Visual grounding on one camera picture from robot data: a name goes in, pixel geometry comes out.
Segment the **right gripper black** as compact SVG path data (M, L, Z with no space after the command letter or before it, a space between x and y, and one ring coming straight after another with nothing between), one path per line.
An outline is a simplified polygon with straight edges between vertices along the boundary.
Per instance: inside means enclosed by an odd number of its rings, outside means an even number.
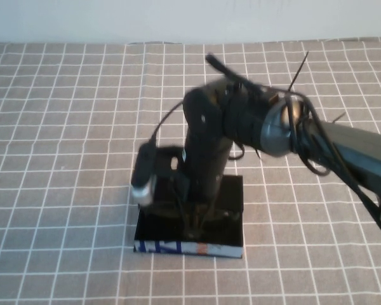
M206 132L188 129L185 139L184 173L190 180L188 201L211 203L220 190L224 168L232 148L232 140L213 137ZM196 236L202 237L209 230L209 219L213 205L198 205ZM188 205L182 205L184 236L193 238L193 212Z

